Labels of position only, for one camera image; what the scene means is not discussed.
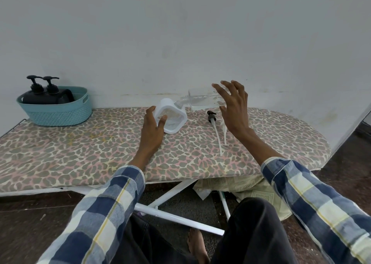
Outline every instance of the leopard print fabric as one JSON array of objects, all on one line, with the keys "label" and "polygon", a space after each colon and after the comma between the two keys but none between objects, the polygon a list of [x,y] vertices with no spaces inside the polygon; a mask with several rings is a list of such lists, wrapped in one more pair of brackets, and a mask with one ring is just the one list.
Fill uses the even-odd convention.
[{"label": "leopard print fabric", "polygon": [[[217,119],[221,117],[214,110]],[[104,184],[135,155],[146,108],[95,109],[77,126],[43,127],[22,122],[0,140],[0,191]],[[326,139],[307,123],[266,109],[249,108],[250,126],[267,144],[309,169],[330,155]],[[256,174],[260,167],[227,132],[223,156],[206,111],[164,142],[145,170],[146,181]],[[221,141],[223,132],[217,120]]]}]

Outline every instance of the basket handle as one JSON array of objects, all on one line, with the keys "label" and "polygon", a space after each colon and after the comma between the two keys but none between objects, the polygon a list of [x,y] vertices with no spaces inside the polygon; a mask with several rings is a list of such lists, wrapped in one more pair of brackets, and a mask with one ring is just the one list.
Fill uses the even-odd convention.
[{"label": "basket handle", "polygon": [[85,98],[83,98],[82,103],[85,103],[89,98],[89,95],[86,95]]}]

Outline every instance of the white plastic bottle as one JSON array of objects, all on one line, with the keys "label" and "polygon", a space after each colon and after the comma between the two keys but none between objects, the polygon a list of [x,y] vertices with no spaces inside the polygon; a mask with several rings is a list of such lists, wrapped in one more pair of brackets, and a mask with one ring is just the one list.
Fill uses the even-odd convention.
[{"label": "white plastic bottle", "polygon": [[153,111],[153,116],[158,122],[163,115],[167,115],[167,120],[164,126],[164,131],[167,134],[174,134],[179,131],[180,128],[187,122],[186,108],[178,108],[175,106],[175,102],[172,99],[164,98],[158,103],[155,110]]},{"label": "white plastic bottle", "polygon": [[213,87],[194,88],[188,90],[188,95],[182,97],[175,103],[175,106],[182,108],[184,105],[190,105],[193,111],[207,108],[217,108],[224,106],[224,99],[216,92]]}]

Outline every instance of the person's left hand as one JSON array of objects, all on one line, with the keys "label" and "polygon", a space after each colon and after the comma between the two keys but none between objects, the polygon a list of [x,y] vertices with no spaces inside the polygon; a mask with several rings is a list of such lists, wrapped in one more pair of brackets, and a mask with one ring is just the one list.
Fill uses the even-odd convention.
[{"label": "person's left hand", "polygon": [[155,106],[152,106],[146,111],[139,149],[130,163],[131,165],[139,167],[141,170],[144,170],[145,166],[148,163],[148,160],[159,149],[164,138],[164,125],[167,119],[167,115],[161,117],[157,126],[155,118],[152,114],[155,108]]}]

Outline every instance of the teal plastic basket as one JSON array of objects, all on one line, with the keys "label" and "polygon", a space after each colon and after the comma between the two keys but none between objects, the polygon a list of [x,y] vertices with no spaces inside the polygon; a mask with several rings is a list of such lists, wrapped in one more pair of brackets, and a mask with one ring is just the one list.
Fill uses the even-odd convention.
[{"label": "teal plastic basket", "polygon": [[30,120],[41,126],[71,126],[80,124],[92,114],[92,105],[88,91],[78,86],[58,86],[60,89],[70,89],[74,102],[58,105],[30,105],[22,103],[23,95],[17,102],[30,117]]}]

